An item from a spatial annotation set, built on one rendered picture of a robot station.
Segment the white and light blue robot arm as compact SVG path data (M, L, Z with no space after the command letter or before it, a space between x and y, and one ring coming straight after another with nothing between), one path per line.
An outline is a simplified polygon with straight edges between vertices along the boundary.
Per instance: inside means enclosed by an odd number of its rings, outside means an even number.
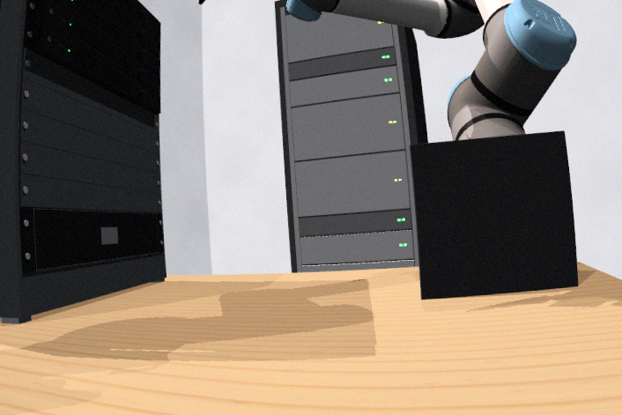
M484 26L484 54L448 97L453 140L524 134L524 123L577 42L570 24L538 0L287 0L286 9L308 22L325 11L425 30L439 39Z

